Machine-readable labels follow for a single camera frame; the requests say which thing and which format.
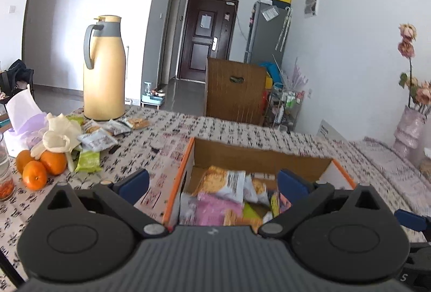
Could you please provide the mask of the white cracker packet back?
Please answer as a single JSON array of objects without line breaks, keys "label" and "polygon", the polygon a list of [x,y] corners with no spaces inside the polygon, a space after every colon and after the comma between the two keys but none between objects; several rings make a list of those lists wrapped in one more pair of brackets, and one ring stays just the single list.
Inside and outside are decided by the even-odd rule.
[{"label": "white cracker packet back", "polygon": [[270,205],[267,186],[259,179],[255,179],[250,175],[245,176],[243,198],[244,201],[249,203]]}]

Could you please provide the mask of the white cracker packet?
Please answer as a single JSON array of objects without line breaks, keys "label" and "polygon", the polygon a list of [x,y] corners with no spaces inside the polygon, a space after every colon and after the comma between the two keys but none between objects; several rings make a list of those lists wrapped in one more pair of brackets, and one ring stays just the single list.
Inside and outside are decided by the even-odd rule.
[{"label": "white cracker packet", "polygon": [[245,176],[243,198],[244,201],[249,203],[270,205],[267,186],[259,179],[255,179],[250,175]]},{"label": "white cracker packet", "polygon": [[206,170],[193,195],[207,193],[242,204],[246,171],[226,170],[211,166]]}]

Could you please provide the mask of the pink snack packet large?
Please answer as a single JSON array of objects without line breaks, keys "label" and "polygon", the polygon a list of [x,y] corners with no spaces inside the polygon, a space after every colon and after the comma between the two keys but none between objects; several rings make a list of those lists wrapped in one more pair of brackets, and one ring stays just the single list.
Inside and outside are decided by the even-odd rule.
[{"label": "pink snack packet large", "polygon": [[218,198],[211,193],[199,193],[197,200],[197,226],[223,226],[228,211],[232,211],[238,216],[242,215],[242,204]]}]

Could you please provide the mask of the white cracker packet front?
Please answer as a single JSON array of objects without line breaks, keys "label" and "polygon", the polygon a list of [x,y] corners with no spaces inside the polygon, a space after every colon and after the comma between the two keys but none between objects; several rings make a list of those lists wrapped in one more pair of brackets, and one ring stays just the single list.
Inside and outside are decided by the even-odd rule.
[{"label": "white cracker packet front", "polygon": [[226,170],[211,166],[206,170],[193,195],[207,193],[242,204],[246,171]]}]

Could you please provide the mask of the cracker packet by thermos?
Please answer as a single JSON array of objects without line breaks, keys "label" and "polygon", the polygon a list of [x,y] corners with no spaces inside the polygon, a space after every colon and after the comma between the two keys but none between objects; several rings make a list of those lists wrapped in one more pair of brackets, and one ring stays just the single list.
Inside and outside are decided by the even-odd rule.
[{"label": "cracker packet by thermos", "polygon": [[123,122],[132,130],[140,130],[149,127],[149,121],[143,118],[124,118]]}]

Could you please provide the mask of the red cardboard snack box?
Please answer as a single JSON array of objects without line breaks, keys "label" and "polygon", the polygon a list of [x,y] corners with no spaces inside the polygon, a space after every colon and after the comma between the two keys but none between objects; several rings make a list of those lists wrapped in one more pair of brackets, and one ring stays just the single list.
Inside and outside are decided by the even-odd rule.
[{"label": "red cardboard snack box", "polygon": [[259,215],[272,208],[273,193],[282,204],[294,203],[309,183],[329,183],[337,189],[356,185],[333,158],[295,156],[271,150],[191,139],[175,177],[161,222],[178,223],[180,211],[187,225],[221,226],[226,212],[242,213],[258,205]]}]

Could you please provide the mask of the orange fruit right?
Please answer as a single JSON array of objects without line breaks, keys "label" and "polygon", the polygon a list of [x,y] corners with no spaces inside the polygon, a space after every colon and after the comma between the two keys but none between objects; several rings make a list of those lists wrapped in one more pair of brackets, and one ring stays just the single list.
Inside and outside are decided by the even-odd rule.
[{"label": "orange fruit right", "polygon": [[52,176],[62,174],[67,168],[67,157],[64,153],[52,153],[46,150],[42,153],[39,160]]}]

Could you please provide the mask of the pink textured vase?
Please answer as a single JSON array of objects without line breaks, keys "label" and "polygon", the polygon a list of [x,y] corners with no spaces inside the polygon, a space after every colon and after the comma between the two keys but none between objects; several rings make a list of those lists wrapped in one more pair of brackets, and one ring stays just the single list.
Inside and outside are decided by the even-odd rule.
[{"label": "pink textured vase", "polygon": [[405,106],[394,132],[395,140],[412,150],[416,149],[426,122],[425,115]]}]

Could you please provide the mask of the orange fruit left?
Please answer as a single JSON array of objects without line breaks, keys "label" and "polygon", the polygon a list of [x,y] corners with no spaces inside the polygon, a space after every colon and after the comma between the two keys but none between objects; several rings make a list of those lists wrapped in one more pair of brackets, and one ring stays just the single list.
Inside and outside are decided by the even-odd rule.
[{"label": "orange fruit left", "polygon": [[33,160],[34,158],[32,157],[30,150],[22,150],[21,152],[19,152],[19,154],[15,158],[15,165],[17,171],[22,174],[25,166]]}]

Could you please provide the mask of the glass cup with goji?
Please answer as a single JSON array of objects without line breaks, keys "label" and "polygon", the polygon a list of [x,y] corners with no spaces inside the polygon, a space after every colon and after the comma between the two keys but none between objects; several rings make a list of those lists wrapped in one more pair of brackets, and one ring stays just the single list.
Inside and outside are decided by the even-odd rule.
[{"label": "glass cup with goji", "polygon": [[10,169],[9,153],[4,141],[4,134],[1,133],[0,145],[0,200],[6,201],[14,192],[15,183],[12,178],[12,171]]}]

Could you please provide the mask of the yellow thermos jug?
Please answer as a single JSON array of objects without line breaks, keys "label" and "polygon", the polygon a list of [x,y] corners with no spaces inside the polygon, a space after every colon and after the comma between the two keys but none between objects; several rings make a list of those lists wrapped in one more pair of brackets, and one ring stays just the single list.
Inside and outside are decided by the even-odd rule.
[{"label": "yellow thermos jug", "polygon": [[85,32],[83,107],[88,119],[109,121],[125,113],[126,54],[120,22],[119,16],[102,15]]}]

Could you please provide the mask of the white tissue pack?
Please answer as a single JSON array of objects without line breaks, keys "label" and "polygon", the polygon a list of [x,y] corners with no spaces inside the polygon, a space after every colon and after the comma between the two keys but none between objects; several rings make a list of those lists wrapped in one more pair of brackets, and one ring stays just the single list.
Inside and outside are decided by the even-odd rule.
[{"label": "white tissue pack", "polygon": [[47,114],[38,107],[28,88],[9,100],[6,111],[12,127],[4,132],[4,141],[9,155],[16,158],[42,140],[39,131],[46,126]]}]

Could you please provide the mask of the dried pink roses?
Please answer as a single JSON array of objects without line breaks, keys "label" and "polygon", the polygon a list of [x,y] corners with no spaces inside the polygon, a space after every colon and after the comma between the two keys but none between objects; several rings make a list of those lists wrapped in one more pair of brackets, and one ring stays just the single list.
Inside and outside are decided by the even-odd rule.
[{"label": "dried pink roses", "polygon": [[401,73],[398,85],[408,90],[407,107],[427,118],[430,115],[430,81],[421,82],[413,75],[413,59],[416,57],[414,43],[417,39],[416,27],[410,23],[399,25],[399,54],[408,61],[408,72]]}]

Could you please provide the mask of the grey refrigerator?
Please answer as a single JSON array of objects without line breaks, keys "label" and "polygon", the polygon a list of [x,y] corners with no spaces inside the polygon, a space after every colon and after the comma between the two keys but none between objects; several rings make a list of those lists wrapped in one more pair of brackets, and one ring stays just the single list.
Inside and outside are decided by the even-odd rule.
[{"label": "grey refrigerator", "polygon": [[289,2],[259,0],[251,13],[245,63],[275,63],[281,67],[292,10]]}]

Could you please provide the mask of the wall electrical panel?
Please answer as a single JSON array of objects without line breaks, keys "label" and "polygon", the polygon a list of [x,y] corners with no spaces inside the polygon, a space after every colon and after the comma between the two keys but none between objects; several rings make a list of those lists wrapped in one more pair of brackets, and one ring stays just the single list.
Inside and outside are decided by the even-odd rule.
[{"label": "wall electrical panel", "polygon": [[319,0],[305,0],[304,16],[306,18],[316,17],[318,15]]}]

